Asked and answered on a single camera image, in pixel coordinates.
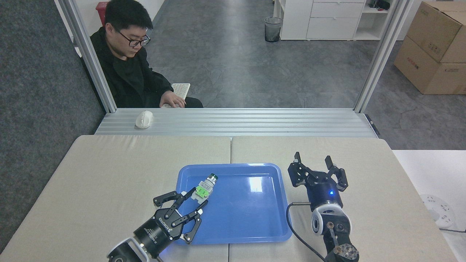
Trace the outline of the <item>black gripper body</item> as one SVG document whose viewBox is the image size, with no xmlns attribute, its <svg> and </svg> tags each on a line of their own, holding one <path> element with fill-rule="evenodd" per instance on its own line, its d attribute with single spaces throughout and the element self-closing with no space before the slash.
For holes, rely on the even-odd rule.
<svg viewBox="0 0 466 262">
<path fill-rule="evenodd" d="M 154 216 L 136 229 L 134 235 L 149 254 L 159 254 L 179 239 L 179 228 L 172 228 L 171 224 L 163 217 Z"/>
<path fill-rule="evenodd" d="M 337 184 L 334 180 L 324 181 L 323 183 L 307 182 L 308 201 L 311 202 L 311 211 L 317 207 L 336 203 L 341 208 L 343 203 L 337 189 Z"/>
</svg>

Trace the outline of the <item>person's right hand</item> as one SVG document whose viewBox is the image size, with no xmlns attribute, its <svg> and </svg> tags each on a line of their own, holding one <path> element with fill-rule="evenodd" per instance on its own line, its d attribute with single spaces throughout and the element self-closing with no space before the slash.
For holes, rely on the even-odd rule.
<svg viewBox="0 0 466 262">
<path fill-rule="evenodd" d="M 185 108 L 186 102 L 183 98 L 173 93 L 173 91 L 165 91 L 160 98 L 160 108 L 162 108 L 164 104 L 168 104 L 172 108 Z"/>
</svg>

